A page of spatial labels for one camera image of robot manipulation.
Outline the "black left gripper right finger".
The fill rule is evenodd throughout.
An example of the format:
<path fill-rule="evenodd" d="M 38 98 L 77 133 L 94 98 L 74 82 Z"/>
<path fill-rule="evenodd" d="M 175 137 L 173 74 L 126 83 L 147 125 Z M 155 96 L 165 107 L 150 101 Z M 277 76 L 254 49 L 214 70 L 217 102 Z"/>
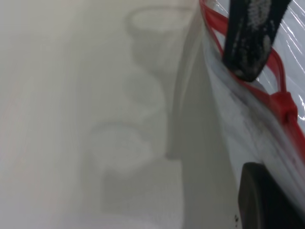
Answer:
<path fill-rule="evenodd" d="M 243 165 L 238 206 L 243 229 L 305 227 L 305 220 L 262 164 Z"/>

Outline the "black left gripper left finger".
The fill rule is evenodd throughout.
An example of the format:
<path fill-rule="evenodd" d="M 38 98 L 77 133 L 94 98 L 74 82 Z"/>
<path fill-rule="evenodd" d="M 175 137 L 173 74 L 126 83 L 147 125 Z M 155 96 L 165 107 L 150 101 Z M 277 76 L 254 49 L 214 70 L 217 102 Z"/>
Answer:
<path fill-rule="evenodd" d="M 232 0 L 223 63 L 239 79 L 253 82 L 267 63 L 290 1 Z"/>

